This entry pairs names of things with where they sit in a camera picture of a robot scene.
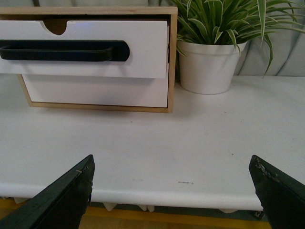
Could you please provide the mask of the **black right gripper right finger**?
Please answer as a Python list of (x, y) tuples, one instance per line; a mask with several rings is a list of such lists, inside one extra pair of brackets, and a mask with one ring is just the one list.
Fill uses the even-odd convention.
[(263, 212), (273, 229), (305, 227), (305, 186), (253, 155), (249, 172)]

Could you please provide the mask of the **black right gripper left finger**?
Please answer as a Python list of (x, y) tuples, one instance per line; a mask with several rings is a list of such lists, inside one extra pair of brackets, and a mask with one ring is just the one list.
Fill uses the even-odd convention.
[(88, 155), (0, 221), (2, 229), (77, 229), (91, 202), (95, 162)]

